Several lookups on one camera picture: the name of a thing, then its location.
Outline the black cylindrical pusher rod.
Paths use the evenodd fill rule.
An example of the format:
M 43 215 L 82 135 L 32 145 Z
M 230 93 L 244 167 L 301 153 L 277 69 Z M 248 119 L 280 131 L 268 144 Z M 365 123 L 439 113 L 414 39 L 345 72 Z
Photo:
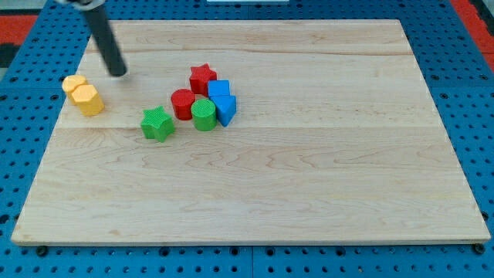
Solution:
M 127 65 L 120 52 L 103 3 L 90 3 L 84 7 L 87 22 L 104 64 L 111 76 L 123 76 Z

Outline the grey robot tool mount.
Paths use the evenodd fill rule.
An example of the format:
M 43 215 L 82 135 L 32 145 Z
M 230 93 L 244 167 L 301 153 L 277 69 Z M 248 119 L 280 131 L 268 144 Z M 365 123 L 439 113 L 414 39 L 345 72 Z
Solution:
M 103 5 L 106 0 L 55 0 L 62 5 L 72 5 L 78 10 L 92 10 Z

